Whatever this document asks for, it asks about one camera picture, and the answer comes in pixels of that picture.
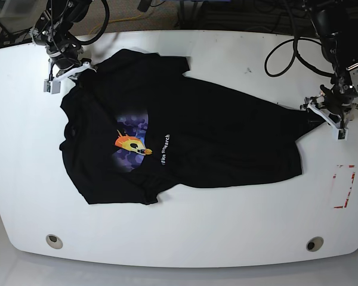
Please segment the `table surface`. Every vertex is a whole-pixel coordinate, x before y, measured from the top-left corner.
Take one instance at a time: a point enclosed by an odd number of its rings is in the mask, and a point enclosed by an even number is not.
[[[112,33],[85,53],[94,63],[122,48],[189,57],[187,76],[298,108],[329,82],[299,63],[280,78],[265,75],[265,56],[287,38],[212,31]],[[318,68],[331,70],[319,46],[302,42],[300,51]],[[290,56],[291,45],[284,46],[269,69],[281,70]],[[89,206],[66,174],[58,149],[67,123],[60,103],[73,84],[63,82],[58,95],[43,93],[47,59],[44,48],[33,44],[0,49],[0,215],[17,249],[120,265],[210,268],[319,259],[358,248],[358,112],[348,141],[334,141],[327,124],[299,140],[304,174],[297,178],[218,189],[179,185],[152,206]],[[269,122],[268,128],[275,126]],[[344,205],[351,187],[347,207],[335,209]],[[48,234],[60,237],[63,248],[49,247]],[[325,243],[312,253],[306,244],[314,237]]]

